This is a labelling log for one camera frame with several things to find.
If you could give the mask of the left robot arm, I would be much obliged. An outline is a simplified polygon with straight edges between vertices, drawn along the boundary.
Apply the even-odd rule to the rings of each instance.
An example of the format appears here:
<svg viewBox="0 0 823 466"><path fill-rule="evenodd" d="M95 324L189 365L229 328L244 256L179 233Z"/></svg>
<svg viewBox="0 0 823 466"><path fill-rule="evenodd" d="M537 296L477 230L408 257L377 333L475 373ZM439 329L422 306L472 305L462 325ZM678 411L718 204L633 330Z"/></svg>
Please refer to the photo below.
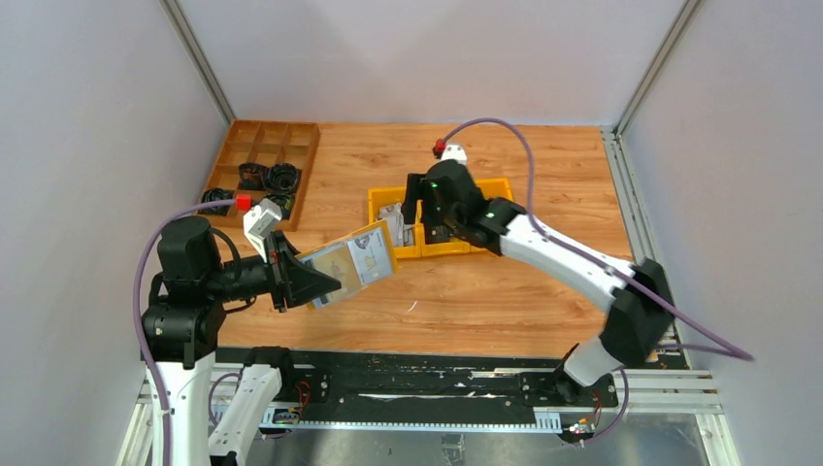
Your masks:
<svg viewBox="0 0 823 466"><path fill-rule="evenodd" d="M283 347L255 347L220 421L210 425L210 390L218 333L231 301L268 294L278 311L309 304L341 288L339 280L302 263L278 230L260 255L222 261L219 232L202 216L177 218L152 241L162 270L148 308L138 314L152 395L153 459L162 465L244 465L273 401L297 389L294 359Z"/></svg>

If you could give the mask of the gold credit card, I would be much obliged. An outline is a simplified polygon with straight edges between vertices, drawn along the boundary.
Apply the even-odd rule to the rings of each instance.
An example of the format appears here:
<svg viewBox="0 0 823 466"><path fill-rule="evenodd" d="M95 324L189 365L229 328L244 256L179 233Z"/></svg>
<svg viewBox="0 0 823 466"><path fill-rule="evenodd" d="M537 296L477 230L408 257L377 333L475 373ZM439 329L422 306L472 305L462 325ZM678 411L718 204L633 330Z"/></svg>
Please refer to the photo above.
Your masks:
<svg viewBox="0 0 823 466"><path fill-rule="evenodd" d="M315 271L340 282L339 289L325 293L312 301L312 306L319 309L356 294L362 287L354 261L346 247L330 250L318 250L305 255L301 261Z"/></svg>

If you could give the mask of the yellow leather card holder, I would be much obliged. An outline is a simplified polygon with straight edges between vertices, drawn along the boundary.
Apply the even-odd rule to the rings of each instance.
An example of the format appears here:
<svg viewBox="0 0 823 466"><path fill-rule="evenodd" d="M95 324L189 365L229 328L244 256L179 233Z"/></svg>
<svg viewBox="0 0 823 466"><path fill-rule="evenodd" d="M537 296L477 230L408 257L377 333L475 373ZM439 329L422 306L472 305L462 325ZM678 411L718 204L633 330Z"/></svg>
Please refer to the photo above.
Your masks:
<svg viewBox="0 0 823 466"><path fill-rule="evenodd" d="M311 300L307 307L313 310L345 300L398 271L398 260L385 219L303 252L298 259L341 284L339 289Z"/></svg>

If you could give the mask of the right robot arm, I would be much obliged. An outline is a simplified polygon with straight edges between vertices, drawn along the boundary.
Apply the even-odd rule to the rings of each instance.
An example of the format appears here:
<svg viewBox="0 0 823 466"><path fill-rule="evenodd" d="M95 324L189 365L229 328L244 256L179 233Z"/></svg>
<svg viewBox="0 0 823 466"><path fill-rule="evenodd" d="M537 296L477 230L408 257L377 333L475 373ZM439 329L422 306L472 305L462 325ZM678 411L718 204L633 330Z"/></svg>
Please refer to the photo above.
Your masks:
<svg viewBox="0 0 823 466"><path fill-rule="evenodd" d="M504 197L486 197L467 167L441 160L407 177L405 221L420 218L457 239L528 264L587 298L606 316L601 333L575 345L550 377L560 401L578 405L602 376L637 368L656 351L674 321L664 268L602 254L535 219Z"/></svg>

